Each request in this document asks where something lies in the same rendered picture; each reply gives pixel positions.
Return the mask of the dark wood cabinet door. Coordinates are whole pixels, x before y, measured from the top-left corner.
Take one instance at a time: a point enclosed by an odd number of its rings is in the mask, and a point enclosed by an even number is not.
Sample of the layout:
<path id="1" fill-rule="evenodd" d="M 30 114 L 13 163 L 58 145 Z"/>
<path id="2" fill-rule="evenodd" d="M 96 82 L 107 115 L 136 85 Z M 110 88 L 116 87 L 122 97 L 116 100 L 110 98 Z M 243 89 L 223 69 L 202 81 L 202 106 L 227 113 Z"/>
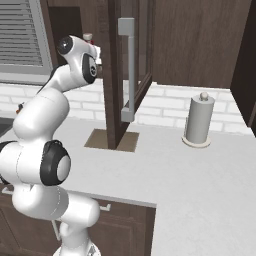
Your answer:
<path id="1" fill-rule="evenodd" d="M 256 136 L 256 0 L 251 1 L 230 90 Z"/>
<path id="2" fill-rule="evenodd" d="M 147 0 L 145 75 L 139 81 L 139 21 L 140 0 L 131 0 L 132 16 L 121 15 L 121 0 L 97 0 L 98 23 L 101 37 L 101 59 L 107 142 L 109 149 L 116 149 L 128 126 L 132 123 L 121 121 L 121 110 L 128 107 L 123 102 L 123 61 L 122 41 L 118 34 L 118 19 L 135 19 L 135 113 L 144 99 L 151 83 L 153 68 L 154 10 L 155 0 Z"/>

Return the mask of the dark sink basin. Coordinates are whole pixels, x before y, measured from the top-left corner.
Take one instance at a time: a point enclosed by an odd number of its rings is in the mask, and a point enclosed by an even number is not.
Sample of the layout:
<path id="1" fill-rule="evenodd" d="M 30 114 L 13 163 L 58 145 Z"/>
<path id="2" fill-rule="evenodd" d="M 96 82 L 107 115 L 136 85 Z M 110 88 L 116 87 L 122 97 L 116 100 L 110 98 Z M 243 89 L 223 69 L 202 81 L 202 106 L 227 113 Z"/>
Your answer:
<path id="1" fill-rule="evenodd" d="M 12 128 L 13 121 L 13 118 L 0 117 L 0 137 Z"/>

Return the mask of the brown flat cutting board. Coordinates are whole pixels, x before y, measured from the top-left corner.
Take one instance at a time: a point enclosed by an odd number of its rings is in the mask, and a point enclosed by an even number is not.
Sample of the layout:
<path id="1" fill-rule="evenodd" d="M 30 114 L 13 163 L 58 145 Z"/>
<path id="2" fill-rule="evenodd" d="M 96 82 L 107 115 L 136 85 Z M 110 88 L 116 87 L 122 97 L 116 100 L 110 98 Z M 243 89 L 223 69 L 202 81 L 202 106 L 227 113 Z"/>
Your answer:
<path id="1" fill-rule="evenodd" d="M 136 150 L 139 134 L 137 132 L 126 132 L 122 137 L 118 151 L 134 152 Z M 103 129 L 94 129 L 85 143 L 85 147 L 107 149 L 107 131 Z"/>

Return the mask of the grey window blinds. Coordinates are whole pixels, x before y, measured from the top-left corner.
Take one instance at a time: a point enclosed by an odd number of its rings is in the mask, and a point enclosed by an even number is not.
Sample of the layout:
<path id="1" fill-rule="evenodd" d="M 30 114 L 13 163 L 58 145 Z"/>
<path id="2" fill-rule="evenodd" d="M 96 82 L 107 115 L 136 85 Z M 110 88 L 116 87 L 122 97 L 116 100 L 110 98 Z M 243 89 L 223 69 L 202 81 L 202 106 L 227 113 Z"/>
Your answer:
<path id="1" fill-rule="evenodd" d="M 0 72 L 48 75 L 51 70 L 40 0 L 0 0 Z"/>

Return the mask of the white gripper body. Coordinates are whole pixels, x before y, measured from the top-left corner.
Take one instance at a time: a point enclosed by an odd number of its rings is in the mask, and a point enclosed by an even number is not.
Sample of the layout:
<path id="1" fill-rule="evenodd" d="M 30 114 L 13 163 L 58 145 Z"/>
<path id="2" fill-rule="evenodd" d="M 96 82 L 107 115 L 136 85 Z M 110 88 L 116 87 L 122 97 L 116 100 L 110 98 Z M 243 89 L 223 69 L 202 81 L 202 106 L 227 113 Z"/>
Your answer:
<path id="1" fill-rule="evenodd" d="M 99 46 L 95 45 L 95 49 L 97 52 L 97 58 L 96 58 L 96 64 L 97 65 L 102 65 L 102 60 L 101 60 L 101 48 Z"/>

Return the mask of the dark wood wall cabinet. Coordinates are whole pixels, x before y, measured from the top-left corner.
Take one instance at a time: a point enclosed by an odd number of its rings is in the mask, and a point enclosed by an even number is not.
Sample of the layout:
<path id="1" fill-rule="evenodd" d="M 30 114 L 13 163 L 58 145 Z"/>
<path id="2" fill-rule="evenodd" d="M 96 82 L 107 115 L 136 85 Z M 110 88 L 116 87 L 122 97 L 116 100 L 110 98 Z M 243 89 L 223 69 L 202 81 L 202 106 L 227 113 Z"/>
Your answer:
<path id="1" fill-rule="evenodd" d="M 153 80 L 228 88 L 253 0 L 156 0 Z"/>

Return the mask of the dark wood base cabinet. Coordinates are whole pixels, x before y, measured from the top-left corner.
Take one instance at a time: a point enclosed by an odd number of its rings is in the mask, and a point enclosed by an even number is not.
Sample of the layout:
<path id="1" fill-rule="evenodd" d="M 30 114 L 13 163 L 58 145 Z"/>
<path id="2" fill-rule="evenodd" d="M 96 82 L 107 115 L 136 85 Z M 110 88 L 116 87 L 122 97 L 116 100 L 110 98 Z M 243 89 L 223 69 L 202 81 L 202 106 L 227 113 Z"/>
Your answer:
<path id="1" fill-rule="evenodd" d="M 60 247 L 50 221 L 32 219 L 16 211 L 11 195 L 0 184 L 0 256 L 52 256 Z M 88 232 L 102 256 L 151 256 L 155 209 L 98 199 L 102 211 Z"/>

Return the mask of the grey paper towel holder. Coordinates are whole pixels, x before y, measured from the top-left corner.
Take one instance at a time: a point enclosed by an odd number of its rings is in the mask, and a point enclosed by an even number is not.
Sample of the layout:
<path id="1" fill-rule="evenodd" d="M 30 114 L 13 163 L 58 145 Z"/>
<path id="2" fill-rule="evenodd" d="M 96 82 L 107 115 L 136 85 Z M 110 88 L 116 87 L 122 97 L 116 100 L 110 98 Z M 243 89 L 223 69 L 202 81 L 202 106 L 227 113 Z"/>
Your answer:
<path id="1" fill-rule="evenodd" d="M 182 141 L 193 148 L 206 148 L 211 140 L 208 136 L 215 99 L 207 92 L 191 98 Z"/>

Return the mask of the white capped red bottle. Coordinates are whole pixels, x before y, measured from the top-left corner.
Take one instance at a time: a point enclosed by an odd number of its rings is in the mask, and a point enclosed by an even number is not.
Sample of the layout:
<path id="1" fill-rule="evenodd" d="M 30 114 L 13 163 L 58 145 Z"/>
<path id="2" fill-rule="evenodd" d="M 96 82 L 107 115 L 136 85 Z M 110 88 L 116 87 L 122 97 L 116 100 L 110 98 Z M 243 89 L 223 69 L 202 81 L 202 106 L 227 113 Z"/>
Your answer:
<path id="1" fill-rule="evenodd" d="M 83 39 L 84 39 L 87 43 L 90 43 L 91 45 L 94 44 L 94 41 L 93 41 L 93 34 L 92 34 L 92 33 L 84 33 L 84 34 L 83 34 Z"/>

